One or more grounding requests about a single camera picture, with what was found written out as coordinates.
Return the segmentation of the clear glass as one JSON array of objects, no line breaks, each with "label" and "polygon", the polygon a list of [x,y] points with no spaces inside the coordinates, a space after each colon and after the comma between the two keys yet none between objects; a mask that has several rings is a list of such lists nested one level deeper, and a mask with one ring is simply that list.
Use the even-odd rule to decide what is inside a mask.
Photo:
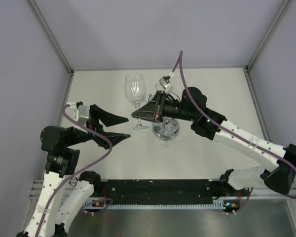
[{"label": "clear glass", "polygon": [[131,73],[125,77],[124,94],[126,99],[139,109],[147,94],[146,83],[142,74]]},{"label": "clear glass", "polygon": [[163,137],[166,137],[166,138],[172,137],[174,135],[175,130],[176,130],[176,124],[172,118],[165,118],[161,123],[160,134]]}]

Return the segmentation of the chrome wire wine glass rack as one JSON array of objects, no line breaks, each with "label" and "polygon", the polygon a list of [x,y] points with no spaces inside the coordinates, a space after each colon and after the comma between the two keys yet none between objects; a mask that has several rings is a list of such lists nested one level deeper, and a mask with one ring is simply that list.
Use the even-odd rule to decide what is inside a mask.
[{"label": "chrome wire wine glass rack", "polygon": [[[162,86],[159,83],[156,83],[155,89],[163,90]],[[152,94],[149,94],[148,102],[150,102],[152,98]],[[179,102],[181,102],[179,96],[174,92],[171,92],[170,95],[168,95],[168,98],[170,100],[178,100]],[[162,122],[153,123],[152,131],[158,137],[158,139],[163,141],[170,141],[173,140],[179,133],[179,122],[174,118],[164,117]]]}]

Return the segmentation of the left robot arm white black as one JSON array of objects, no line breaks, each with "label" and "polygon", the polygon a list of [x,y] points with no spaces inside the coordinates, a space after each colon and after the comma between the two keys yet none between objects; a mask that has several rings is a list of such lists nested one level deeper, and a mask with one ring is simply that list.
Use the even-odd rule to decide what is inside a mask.
[{"label": "left robot arm white black", "polygon": [[[103,190],[100,174],[90,167],[106,158],[129,134],[106,132],[103,127],[128,122],[128,118],[106,112],[97,105],[67,103],[63,116],[73,125],[47,126],[40,134],[41,149],[47,152],[43,185],[33,215],[19,237],[66,237],[77,214],[91,196]],[[94,141],[107,152],[89,165],[76,169],[80,151],[71,147]]]}]

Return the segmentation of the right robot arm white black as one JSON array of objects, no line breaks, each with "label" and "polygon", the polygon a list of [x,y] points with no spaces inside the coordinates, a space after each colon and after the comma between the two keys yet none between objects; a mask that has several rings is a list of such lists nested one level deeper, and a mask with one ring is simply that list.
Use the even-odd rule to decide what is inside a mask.
[{"label": "right robot arm white black", "polygon": [[197,135],[229,146],[255,160],[258,167],[229,169],[220,177],[220,188],[225,195],[260,186],[288,195],[296,175],[296,145],[283,147],[260,139],[207,108],[206,102],[207,97],[196,87],[184,90],[180,101],[157,91],[131,116],[149,122],[162,122],[166,118],[190,121],[190,128]]}]

